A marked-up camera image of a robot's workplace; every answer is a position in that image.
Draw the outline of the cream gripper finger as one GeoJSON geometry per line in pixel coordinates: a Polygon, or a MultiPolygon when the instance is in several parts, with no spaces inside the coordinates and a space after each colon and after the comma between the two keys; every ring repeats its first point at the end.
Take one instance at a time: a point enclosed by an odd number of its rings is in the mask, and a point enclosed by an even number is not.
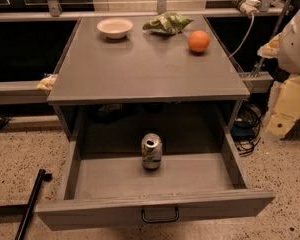
{"type": "Polygon", "coordinates": [[[281,37],[281,35],[277,34],[268,43],[261,46],[257,51],[257,55],[262,58],[267,58],[267,59],[277,58],[280,37],[281,37]]]}
{"type": "Polygon", "coordinates": [[[300,76],[291,76],[283,83],[275,81],[270,89],[265,132],[283,138],[300,119],[300,76]]]}

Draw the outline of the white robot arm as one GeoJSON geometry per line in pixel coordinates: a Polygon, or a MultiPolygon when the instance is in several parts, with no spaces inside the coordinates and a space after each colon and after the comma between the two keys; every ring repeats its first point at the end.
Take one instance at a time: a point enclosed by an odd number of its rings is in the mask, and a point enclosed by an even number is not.
{"type": "Polygon", "coordinates": [[[300,119],[300,9],[257,54],[262,58],[275,58],[278,67],[289,73],[283,83],[273,83],[264,118],[264,135],[273,140],[281,139],[300,119]]]}

